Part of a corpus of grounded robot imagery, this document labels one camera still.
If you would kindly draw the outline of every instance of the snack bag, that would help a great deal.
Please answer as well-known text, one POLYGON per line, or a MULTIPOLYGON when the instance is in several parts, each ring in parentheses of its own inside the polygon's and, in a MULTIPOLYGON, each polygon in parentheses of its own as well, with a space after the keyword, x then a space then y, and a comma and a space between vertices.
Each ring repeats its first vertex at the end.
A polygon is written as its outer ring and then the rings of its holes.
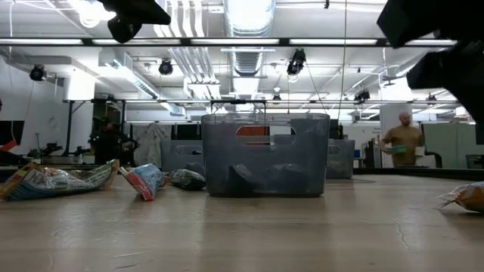
POLYGON ((437 206, 438 209, 456 202, 469 211, 484 212, 484 181, 459 186, 452 192, 437 198, 445 200, 443 204, 437 206))
POLYGON ((125 179, 140 193, 144 200, 152 201, 157 190, 168 183, 168 178, 155 165, 148 164, 127 171, 120 169, 125 179))
POLYGON ((170 172, 169 182, 183 190, 202 190, 206 186, 205 178, 202 175, 187 169, 170 172))
POLYGON ((0 199, 39 199, 109 189, 118 168, 118 160, 91 171, 41 168, 30 162, 0 185, 0 199))

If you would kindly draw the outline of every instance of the metal frame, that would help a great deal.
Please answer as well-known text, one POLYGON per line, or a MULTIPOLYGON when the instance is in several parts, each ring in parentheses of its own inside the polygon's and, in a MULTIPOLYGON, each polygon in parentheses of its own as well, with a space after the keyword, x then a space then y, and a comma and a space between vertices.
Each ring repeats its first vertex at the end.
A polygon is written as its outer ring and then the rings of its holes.
POLYGON ((449 106, 461 106, 457 100, 181 100, 181 99, 160 99, 160 100, 64 100, 64 103, 91 102, 91 103, 127 103, 127 104, 151 104, 151 103, 174 103, 174 104, 342 104, 342 105, 373 105, 373 104, 413 104, 413 105, 435 105, 447 104, 449 106))
POLYGON ((71 134, 71 129, 72 129, 72 124, 73 124, 73 114, 76 113, 76 111, 82 107, 85 103, 99 103, 99 104, 105 104, 105 103, 122 103, 123 104, 123 109, 121 111, 121 124, 119 125, 121 128, 121 132, 124 133, 124 125, 126 123, 126 100, 100 100, 100 99, 92 99, 92 100, 64 100, 64 103, 69 103, 69 112, 68 112, 68 119, 67 119, 67 139, 66 139, 66 148, 64 152, 62 153, 62 156, 69 156, 70 154, 70 134, 71 134), (75 103, 80 103, 79 106, 74 108, 75 103))
MULTIPOLYGON (((403 45, 403 48, 450 48, 455 43, 449 40, 418 39, 403 45)), ((30 47, 318 47, 318 48, 391 48, 385 38, 133 38, 120 44, 113 39, 95 38, 29 38, 0 37, 0 46, 30 47)))

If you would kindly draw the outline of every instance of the white pillar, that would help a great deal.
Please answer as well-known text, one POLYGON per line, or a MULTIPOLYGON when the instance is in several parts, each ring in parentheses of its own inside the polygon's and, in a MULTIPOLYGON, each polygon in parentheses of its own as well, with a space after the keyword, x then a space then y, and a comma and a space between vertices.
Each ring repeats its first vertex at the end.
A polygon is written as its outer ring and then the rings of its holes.
MULTIPOLYGON (((95 78, 84 72, 75 73, 70 78, 65 78, 64 89, 66 100, 91 100, 94 98, 95 78)), ((94 104, 86 102, 81 106, 81 103, 75 103, 73 109, 77 110, 72 117, 70 152, 75 151, 77 147, 89 147, 94 104)))

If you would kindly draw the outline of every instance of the colorful plastic bag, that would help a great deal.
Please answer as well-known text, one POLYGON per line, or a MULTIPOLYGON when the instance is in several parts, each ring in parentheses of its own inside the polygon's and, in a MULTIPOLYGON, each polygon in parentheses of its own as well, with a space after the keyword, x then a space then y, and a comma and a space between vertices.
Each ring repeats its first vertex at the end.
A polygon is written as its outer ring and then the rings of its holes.
POLYGON ((41 168, 31 162, 0 185, 0 199, 39 199, 107 189, 113 184, 118 168, 118 160, 91 171, 41 168))
POLYGON ((121 168, 121 174, 146 201, 154 200, 157 190, 168 183, 165 173, 152 164, 139 166, 131 171, 121 168))
POLYGON ((469 211, 484 212, 484 181, 459 186, 438 198, 445 200, 443 204, 437 206, 438 209, 456 202, 469 211))

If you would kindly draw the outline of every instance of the person in dark clothing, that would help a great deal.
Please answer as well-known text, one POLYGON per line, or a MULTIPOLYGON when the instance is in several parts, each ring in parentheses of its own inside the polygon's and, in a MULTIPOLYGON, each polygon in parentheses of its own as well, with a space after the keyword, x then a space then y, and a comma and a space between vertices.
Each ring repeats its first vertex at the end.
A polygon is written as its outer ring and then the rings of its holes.
POLYGON ((119 159, 123 148, 132 145, 131 140, 117 131, 115 125, 107 118, 101 120, 101 131, 91 135, 90 143, 97 165, 119 159))

